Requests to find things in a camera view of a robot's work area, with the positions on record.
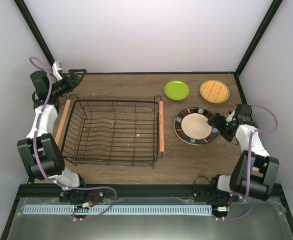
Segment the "dark brown plate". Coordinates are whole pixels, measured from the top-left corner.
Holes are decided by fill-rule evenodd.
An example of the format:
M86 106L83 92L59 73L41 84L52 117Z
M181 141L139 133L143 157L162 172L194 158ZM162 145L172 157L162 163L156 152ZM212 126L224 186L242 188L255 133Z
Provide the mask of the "dark brown plate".
M189 107L182 110L174 119L173 128L183 142L200 146L212 142L219 130L208 124L213 114L200 107Z

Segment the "yellow woven pattern plate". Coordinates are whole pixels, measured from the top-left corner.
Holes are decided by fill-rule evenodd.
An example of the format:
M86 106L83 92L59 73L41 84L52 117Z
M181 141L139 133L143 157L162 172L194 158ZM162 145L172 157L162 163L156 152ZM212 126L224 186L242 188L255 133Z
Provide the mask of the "yellow woven pattern plate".
M230 98L229 87L219 80L206 80L199 87L201 97L213 104L225 103Z

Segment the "lime green plate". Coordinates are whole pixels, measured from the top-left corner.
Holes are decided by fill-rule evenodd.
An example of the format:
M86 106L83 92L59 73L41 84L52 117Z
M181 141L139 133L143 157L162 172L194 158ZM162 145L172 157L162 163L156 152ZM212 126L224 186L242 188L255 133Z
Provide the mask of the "lime green plate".
M186 99L190 94L189 86L180 80L172 80L166 83L164 86L165 95L175 101L181 101Z

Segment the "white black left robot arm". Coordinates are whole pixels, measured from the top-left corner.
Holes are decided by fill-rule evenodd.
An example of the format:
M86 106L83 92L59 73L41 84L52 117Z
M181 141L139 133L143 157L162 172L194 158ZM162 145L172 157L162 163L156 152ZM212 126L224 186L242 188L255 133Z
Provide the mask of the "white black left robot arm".
M60 80L50 83L50 74L38 70L30 75L35 88L32 94L35 119L30 133L17 142L17 150L30 180L48 180L64 191L71 190L77 202L85 201L89 190L84 179L69 170L57 141L53 137L58 117L59 98L73 91L86 75L86 69L70 69Z

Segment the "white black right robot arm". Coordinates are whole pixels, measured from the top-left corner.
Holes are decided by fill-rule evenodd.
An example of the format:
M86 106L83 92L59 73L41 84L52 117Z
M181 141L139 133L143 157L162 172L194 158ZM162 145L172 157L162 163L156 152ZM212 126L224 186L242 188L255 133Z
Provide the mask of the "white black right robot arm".
M275 127L271 130L258 128L252 119L252 108L267 111L274 118ZM217 129L227 142L237 140L241 149L241 155L231 175L218 174L212 178L212 186L208 189L209 197L219 202L229 193L244 198L268 200L280 162L264 148L259 133L275 132L278 128L275 114L264 106L238 104L228 117L216 113L207 123Z

